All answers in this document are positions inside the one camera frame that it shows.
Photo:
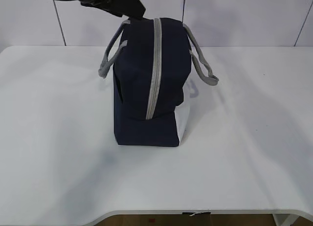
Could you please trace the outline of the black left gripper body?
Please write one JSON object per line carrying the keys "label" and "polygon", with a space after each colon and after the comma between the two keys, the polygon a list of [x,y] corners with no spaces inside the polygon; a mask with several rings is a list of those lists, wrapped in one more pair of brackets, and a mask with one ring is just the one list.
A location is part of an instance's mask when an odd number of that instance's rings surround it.
{"label": "black left gripper body", "polygon": [[140,0],[79,0],[82,6],[106,11],[114,16],[142,18],[146,11]]}

